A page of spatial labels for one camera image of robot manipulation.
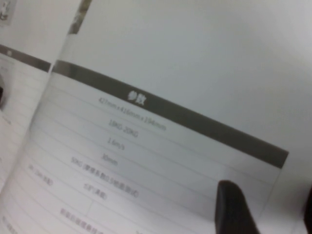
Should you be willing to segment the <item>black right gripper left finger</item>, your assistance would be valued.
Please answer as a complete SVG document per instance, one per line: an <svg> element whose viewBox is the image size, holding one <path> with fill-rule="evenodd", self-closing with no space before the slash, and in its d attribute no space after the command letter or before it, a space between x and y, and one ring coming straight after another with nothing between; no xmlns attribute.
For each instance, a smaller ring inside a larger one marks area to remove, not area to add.
<svg viewBox="0 0 312 234"><path fill-rule="evenodd" d="M242 190L229 180L218 183L214 223L217 234L259 233Z"/></svg>

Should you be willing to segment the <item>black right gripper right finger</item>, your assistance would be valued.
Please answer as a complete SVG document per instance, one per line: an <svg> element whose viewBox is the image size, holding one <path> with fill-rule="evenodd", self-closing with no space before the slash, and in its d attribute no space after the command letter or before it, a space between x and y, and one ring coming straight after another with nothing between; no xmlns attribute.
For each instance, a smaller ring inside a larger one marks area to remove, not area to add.
<svg viewBox="0 0 312 234"><path fill-rule="evenodd" d="M306 203L304 212L304 224L307 231L312 231L312 190L309 192L309 196Z"/></svg>

